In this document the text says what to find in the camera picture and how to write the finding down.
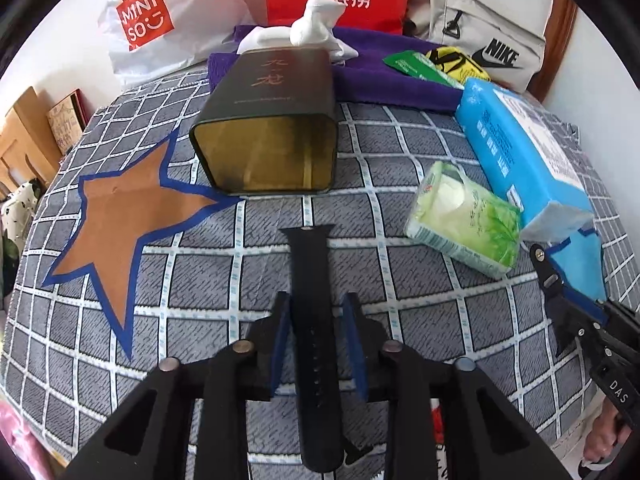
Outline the person's right hand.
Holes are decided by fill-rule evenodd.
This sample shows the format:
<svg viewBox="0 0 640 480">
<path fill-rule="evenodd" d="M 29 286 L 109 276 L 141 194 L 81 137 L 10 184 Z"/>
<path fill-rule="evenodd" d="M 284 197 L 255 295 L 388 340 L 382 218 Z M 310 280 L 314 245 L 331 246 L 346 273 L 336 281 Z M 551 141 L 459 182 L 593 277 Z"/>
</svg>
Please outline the person's right hand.
<svg viewBox="0 0 640 480">
<path fill-rule="evenodd" d="M 605 398 L 601 413 L 593 421 L 587 434 L 582 457 L 597 463 L 611 455 L 616 444 L 624 444 L 631 429 L 624 423 L 614 404 Z"/>
</svg>

